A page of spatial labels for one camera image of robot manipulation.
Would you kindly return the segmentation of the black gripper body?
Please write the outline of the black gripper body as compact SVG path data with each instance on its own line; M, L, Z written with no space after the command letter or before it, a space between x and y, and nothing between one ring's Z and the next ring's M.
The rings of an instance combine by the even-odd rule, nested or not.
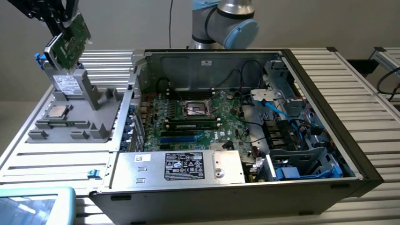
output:
M77 0L19 0L19 11L41 21L68 22L77 14Z

